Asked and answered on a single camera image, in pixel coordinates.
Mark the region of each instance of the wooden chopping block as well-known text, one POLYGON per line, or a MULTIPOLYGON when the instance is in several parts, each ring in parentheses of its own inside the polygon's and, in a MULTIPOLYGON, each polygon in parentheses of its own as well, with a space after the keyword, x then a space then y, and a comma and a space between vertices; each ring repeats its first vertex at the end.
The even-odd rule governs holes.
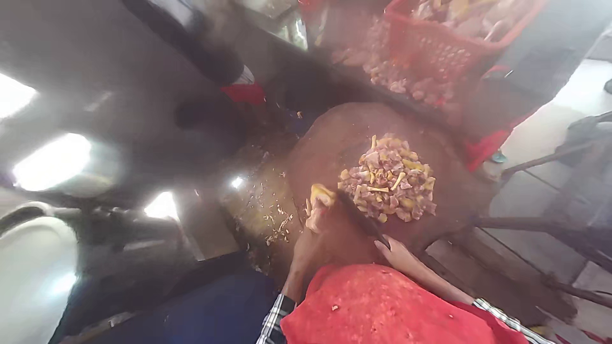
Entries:
POLYGON ((442 236, 459 232, 471 214, 488 207, 493 187, 469 173, 448 136, 379 103, 346 103, 319 117, 289 155, 289 186, 297 208, 306 208, 314 183, 336 189, 340 172, 358 166, 359 157, 370 148, 372 135, 382 137, 385 133, 408 141, 420 161, 433 168, 433 201, 438 208, 437 216, 425 214, 407 223, 390 215, 381 224, 383 233, 418 255, 442 236))

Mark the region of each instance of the finger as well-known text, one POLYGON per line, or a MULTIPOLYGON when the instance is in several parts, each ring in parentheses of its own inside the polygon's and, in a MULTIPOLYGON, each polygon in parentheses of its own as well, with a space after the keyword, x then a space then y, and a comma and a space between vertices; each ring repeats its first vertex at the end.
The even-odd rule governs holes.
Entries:
POLYGON ((389 251, 389 249, 382 242, 378 240, 374 240, 374 245, 385 256, 387 256, 388 253, 391 253, 391 251, 389 251))

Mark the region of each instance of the meat scrap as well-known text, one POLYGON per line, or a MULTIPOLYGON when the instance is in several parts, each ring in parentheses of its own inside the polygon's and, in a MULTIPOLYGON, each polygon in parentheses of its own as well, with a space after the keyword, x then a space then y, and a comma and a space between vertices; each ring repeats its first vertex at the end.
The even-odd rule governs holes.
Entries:
POLYGON ((408 222, 419 220, 424 212, 436 215, 435 181, 433 170, 419 161, 408 142, 387 133, 380 140, 372 137, 359 166, 340 173, 338 189, 350 194, 369 217, 386 222, 395 214, 408 222))

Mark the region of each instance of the checkered sleeve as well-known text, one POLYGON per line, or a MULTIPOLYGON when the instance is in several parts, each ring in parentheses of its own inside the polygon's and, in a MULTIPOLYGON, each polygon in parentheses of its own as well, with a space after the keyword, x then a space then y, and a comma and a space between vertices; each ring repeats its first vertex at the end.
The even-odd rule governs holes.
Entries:
POLYGON ((286 343, 283 330, 280 328, 280 320, 293 312, 296 308, 296 302, 278 294, 272 309, 264 318, 264 323, 261 326, 261 333, 256 344, 281 344, 286 343))
POLYGON ((503 321, 509 328, 521 332, 527 341, 532 344, 554 344, 553 342, 544 339, 539 334, 533 332, 532 330, 521 325, 520 321, 515 318, 511 318, 507 316, 500 309, 493 307, 490 303, 483 299, 474 300, 473 306, 476 306, 482 310, 486 310, 487 312, 493 314, 497 319, 503 321))

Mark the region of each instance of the metal leg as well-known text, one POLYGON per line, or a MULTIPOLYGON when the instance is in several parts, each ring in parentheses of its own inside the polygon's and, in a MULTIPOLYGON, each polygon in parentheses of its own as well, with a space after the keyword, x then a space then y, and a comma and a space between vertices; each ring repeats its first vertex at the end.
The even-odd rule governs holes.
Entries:
POLYGON ((585 228, 577 230, 569 223, 532 217, 480 217, 476 219, 475 226, 548 233, 576 250, 583 257, 612 273, 612 259, 591 245, 585 228))
POLYGON ((535 159, 535 160, 532 160, 532 161, 521 163, 521 164, 518 164, 518 165, 510 167, 510 168, 506 168, 502 172, 502 178, 507 178, 508 176, 510 176, 510 175, 512 175, 512 174, 514 174, 516 172, 527 170, 528 168, 531 168, 531 167, 534 167, 534 166, 538 166, 538 165, 542 165, 542 164, 547 163, 547 162, 555 161, 555 160, 557 160, 560 157, 563 157, 563 156, 565 156, 567 154, 574 153, 574 152, 577 152, 577 151, 582 151, 583 149, 587 149, 587 148, 591 147, 592 145, 593 145, 593 142, 590 141, 590 142, 587 142, 587 143, 579 144, 578 146, 572 147, 572 148, 570 148, 570 149, 568 149, 568 150, 566 150, 564 152, 553 153, 553 154, 547 155, 545 157, 541 157, 539 159, 535 159))

